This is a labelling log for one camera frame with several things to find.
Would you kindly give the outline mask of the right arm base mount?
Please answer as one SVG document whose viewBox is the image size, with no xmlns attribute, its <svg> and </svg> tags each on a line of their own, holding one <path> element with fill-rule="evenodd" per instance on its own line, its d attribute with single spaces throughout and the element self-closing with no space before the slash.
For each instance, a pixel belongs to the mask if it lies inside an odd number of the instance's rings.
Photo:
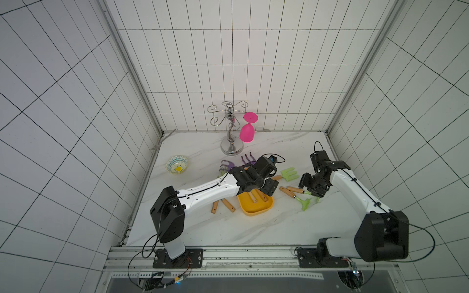
<svg viewBox="0 0 469 293">
<path fill-rule="evenodd" d="M 327 238 L 319 240 L 315 248 L 296 247 L 294 255 L 300 268 L 347 268 L 349 262 L 342 257 L 331 256 L 327 250 Z"/>
</svg>

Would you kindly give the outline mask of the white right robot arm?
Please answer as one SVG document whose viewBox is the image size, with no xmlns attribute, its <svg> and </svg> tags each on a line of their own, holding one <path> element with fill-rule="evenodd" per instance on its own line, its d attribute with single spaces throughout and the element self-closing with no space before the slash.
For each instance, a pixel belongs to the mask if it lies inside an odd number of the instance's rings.
<svg viewBox="0 0 469 293">
<path fill-rule="evenodd" d="M 310 155 L 315 173 L 304 173 L 299 187 L 323 198 L 336 187 L 361 220 L 353 237 L 322 238 L 316 246 L 320 260 L 360 258 L 366 262 L 403 260 L 409 254 L 409 219 L 381 203 L 343 161 L 332 161 L 324 150 Z"/>
</svg>

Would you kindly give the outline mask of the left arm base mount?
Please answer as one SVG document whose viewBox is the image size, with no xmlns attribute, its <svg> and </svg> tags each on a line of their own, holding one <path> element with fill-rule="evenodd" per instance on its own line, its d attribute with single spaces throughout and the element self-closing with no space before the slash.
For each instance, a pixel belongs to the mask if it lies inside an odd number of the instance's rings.
<svg viewBox="0 0 469 293">
<path fill-rule="evenodd" d="M 187 249 L 182 255 L 171 259 L 166 249 L 157 249 L 153 260 L 154 269 L 199 269 L 202 267 L 204 249 Z"/>
</svg>

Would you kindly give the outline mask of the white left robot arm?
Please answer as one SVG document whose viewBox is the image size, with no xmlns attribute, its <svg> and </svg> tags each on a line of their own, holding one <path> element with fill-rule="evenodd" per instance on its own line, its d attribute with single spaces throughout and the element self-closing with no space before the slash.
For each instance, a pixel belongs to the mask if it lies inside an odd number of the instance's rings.
<svg viewBox="0 0 469 293">
<path fill-rule="evenodd" d="M 260 156 L 254 164 L 235 166 L 220 178 L 199 186 L 175 190 L 168 186 L 150 209 L 157 242 L 164 246 L 171 260 L 186 253 L 181 235 L 186 216 L 217 200 L 234 197 L 252 190 L 266 195 L 276 191 L 278 182 L 273 178 L 277 172 L 275 155 Z"/>
</svg>

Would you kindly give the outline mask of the light green fork rake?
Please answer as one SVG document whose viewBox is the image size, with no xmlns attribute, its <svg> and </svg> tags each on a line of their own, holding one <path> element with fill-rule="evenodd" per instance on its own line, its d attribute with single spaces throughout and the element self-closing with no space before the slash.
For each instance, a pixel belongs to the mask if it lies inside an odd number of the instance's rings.
<svg viewBox="0 0 469 293">
<path fill-rule="evenodd" d="M 302 211 L 306 211 L 308 209 L 308 207 L 310 206 L 311 204 L 311 200 L 310 199 L 306 199 L 306 200 L 303 200 L 302 198 L 300 198 L 299 196 L 297 196 L 294 192 L 288 190 L 287 188 L 281 186 L 280 187 L 280 190 L 285 194 L 285 195 L 288 195 L 289 197 L 291 197 L 292 199 L 295 199 L 297 200 L 301 206 L 302 206 Z"/>
</svg>

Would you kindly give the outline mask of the dark green rake wooden handle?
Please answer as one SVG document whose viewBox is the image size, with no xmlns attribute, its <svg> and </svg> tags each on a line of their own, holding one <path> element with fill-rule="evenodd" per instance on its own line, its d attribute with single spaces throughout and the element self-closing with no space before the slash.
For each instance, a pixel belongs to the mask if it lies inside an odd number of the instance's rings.
<svg viewBox="0 0 469 293">
<path fill-rule="evenodd" d="M 250 196 L 252 202 L 253 202 L 253 203 L 256 203 L 256 202 L 257 202 L 257 199 L 255 198 L 255 196 L 253 195 L 253 193 L 248 192 L 248 194 L 249 194 L 249 196 Z"/>
</svg>

